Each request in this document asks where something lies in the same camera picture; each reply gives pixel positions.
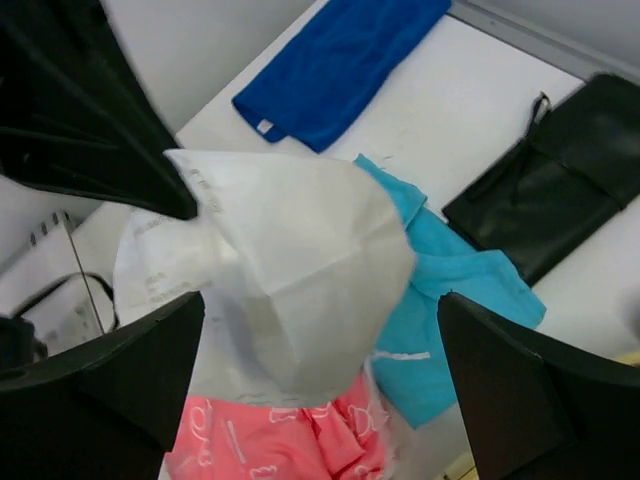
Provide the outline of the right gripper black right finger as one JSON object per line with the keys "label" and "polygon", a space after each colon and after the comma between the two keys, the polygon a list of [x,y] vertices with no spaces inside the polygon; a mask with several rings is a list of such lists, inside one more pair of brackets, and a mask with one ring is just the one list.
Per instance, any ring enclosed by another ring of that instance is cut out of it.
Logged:
{"label": "right gripper black right finger", "polygon": [[638,368],[457,293],[438,324],[480,478],[638,478]]}

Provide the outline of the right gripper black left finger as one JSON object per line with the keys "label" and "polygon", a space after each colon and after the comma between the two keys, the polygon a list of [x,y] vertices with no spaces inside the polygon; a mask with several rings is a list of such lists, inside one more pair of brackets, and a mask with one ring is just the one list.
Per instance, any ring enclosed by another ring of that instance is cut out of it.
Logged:
{"label": "right gripper black left finger", "polygon": [[2,370],[2,478],[157,478],[203,319],[203,299],[190,292],[114,332]]}

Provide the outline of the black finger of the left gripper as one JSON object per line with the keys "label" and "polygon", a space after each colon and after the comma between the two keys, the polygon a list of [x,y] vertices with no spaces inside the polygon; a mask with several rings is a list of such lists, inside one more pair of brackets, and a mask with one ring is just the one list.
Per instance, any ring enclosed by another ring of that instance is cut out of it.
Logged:
{"label": "black finger of the left gripper", "polygon": [[196,217],[99,1],[1,4],[1,174],[40,191]]}

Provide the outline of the pink patterned garment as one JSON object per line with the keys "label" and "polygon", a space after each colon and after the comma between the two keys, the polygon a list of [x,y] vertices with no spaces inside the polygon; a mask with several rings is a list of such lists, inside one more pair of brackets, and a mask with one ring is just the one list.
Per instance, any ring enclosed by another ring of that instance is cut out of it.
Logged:
{"label": "pink patterned garment", "polygon": [[170,479],[388,479],[388,414],[369,375],[320,407],[187,399],[164,469]]}

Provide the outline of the black pouch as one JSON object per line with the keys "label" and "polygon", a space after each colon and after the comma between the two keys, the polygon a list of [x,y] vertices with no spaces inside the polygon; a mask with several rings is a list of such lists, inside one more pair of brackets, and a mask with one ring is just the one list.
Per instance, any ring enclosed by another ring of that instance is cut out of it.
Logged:
{"label": "black pouch", "polygon": [[540,94],[524,135],[443,214],[534,285],[638,195],[639,87],[597,73],[557,105]]}

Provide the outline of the blue towel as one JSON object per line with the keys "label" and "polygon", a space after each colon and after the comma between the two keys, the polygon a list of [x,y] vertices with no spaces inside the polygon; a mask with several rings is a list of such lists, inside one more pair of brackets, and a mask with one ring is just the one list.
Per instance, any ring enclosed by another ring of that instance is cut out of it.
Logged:
{"label": "blue towel", "polygon": [[450,7],[448,1],[329,1],[232,105],[265,141],[291,137],[321,153]]}

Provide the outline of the white plastic bag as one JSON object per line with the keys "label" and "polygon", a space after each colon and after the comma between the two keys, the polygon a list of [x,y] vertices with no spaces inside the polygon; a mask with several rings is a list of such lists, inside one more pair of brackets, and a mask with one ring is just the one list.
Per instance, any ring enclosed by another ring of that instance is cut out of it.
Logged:
{"label": "white plastic bag", "polygon": [[113,273],[120,320],[197,292],[205,319],[191,394],[287,408],[341,395],[414,270],[389,194],[342,160],[183,149],[168,158],[198,212],[131,213]]}

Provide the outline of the pale yellow suitcase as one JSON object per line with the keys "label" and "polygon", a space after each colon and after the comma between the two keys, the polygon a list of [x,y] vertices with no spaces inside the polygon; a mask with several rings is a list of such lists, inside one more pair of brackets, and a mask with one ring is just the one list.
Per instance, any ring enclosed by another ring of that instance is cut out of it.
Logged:
{"label": "pale yellow suitcase", "polygon": [[639,368],[640,367],[640,351],[637,350],[637,351],[624,353],[618,356],[616,360],[619,363]]}

